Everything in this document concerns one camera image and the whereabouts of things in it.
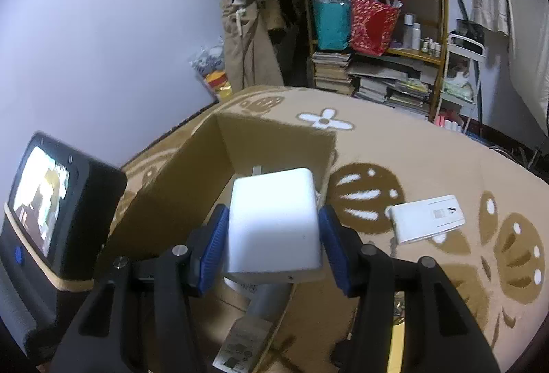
black device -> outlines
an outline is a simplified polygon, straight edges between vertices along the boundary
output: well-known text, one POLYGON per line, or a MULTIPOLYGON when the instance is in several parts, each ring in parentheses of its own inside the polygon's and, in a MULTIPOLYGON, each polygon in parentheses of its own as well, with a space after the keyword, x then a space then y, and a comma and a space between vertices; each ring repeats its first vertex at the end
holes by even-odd
MULTIPOLYGON (((156 259, 117 258, 76 314, 50 373, 147 372, 137 311, 146 291, 154 291, 162 372, 205 373, 188 297, 200 297, 212 285, 228 221, 229 210, 218 205, 185 245, 156 259)), ((336 284, 347 296, 360 298, 351 339, 339 342, 331 354, 341 373, 387 371, 395 291, 405 292, 402 373, 500 371, 476 320, 433 258, 412 263, 362 244, 330 206, 320 210, 319 224, 336 284)))
POLYGON ((154 259, 116 258, 74 317, 50 373, 146 373, 139 309, 143 294, 152 291, 162 372, 205 373, 189 297, 201 297, 213 285, 228 225, 229 209, 218 204, 185 244, 154 259))
POLYGON ((0 233, 0 317, 35 365, 53 356, 93 287, 126 176, 41 132, 17 170, 0 233))
POLYGON ((413 263, 362 244, 331 206, 320 210, 319 225, 337 286, 360 298, 351 339, 331 354, 340 373, 387 371, 395 292, 405 294, 401 373, 499 373, 477 321, 432 257, 413 263))

monitor screen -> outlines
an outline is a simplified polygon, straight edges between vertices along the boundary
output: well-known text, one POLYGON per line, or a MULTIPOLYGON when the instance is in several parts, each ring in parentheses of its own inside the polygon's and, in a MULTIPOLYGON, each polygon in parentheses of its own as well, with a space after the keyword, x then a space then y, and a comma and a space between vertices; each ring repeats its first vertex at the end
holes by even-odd
POLYGON ((28 236, 44 256, 48 255, 68 185, 68 170, 40 147, 33 148, 21 173, 12 206, 28 236))

white wall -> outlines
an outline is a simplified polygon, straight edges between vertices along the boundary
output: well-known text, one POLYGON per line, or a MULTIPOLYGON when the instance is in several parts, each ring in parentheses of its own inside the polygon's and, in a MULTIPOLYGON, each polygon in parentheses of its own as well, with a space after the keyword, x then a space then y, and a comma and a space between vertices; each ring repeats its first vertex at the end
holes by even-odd
POLYGON ((0 202, 36 130, 122 165, 211 103, 220 1, 0 0, 0 202))
MULTIPOLYGON (((473 0, 463 0, 471 18, 473 0)), ((453 30, 456 19, 463 18, 457 0, 449 0, 448 30, 453 30)), ((507 60, 508 38, 485 30, 487 62, 481 67, 482 112, 484 124, 516 139, 529 148, 540 146, 544 133, 530 110, 511 85, 507 60)))

metal rack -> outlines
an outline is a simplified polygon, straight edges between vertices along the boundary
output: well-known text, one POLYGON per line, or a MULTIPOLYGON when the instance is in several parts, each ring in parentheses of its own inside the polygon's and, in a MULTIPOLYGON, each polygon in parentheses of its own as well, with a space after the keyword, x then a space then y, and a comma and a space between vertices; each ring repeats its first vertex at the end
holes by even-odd
POLYGON ((471 122, 471 115, 473 114, 473 111, 475 110, 475 107, 477 106, 477 95, 478 95, 478 92, 479 92, 479 89, 480 89, 480 73, 479 73, 479 78, 477 80, 477 85, 476 85, 475 89, 473 90, 473 100, 472 101, 463 99, 461 97, 457 97, 453 94, 450 94, 450 93, 446 92, 445 88, 446 88, 446 79, 448 77, 448 64, 449 64, 449 55, 450 54, 458 54, 459 56, 467 57, 470 60, 477 61, 479 63, 479 65, 483 65, 484 62, 486 61, 486 48, 483 45, 481 45, 479 42, 476 42, 475 40, 472 40, 472 39, 467 38, 467 37, 463 37, 461 35, 450 34, 448 36, 448 41, 447 41, 447 45, 446 45, 446 64, 444 65, 443 85, 442 85, 442 89, 440 91, 440 97, 439 97, 438 106, 436 108, 435 117, 437 117, 440 113, 440 107, 442 105, 443 100, 451 102, 451 103, 456 104, 456 105, 460 105, 462 108, 466 108, 467 110, 469 110, 469 113, 467 115, 467 123, 466 123, 465 127, 463 127, 463 131, 462 131, 462 133, 465 134, 467 132, 468 127, 469 127, 469 123, 471 122), (479 54, 479 53, 477 53, 475 51, 472 51, 470 49, 465 49, 461 46, 456 45, 454 43, 454 40, 456 40, 456 39, 463 40, 463 41, 469 42, 469 43, 477 46, 479 49, 482 50, 482 54, 479 54))

stack of books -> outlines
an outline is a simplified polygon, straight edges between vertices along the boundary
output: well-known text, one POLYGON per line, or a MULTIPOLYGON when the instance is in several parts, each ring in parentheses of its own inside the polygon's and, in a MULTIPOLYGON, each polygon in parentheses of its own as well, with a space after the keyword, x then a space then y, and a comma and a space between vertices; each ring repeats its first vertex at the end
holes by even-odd
POLYGON ((385 104, 420 116, 429 114, 429 88, 419 79, 393 68, 353 62, 346 69, 348 75, 360 77, 358 99, 385 104))
POLYGON ((355 83, 345 72, 350 61, 350 53, 315 52, 312 56, 315 64, 315 86, 321 90, 352 95, 355 83))
POLYGON ((359 90, 355 93, 356 98, 383 103, 386 95, 387 85, 382 80, 367 77, 360 78, 359 90))

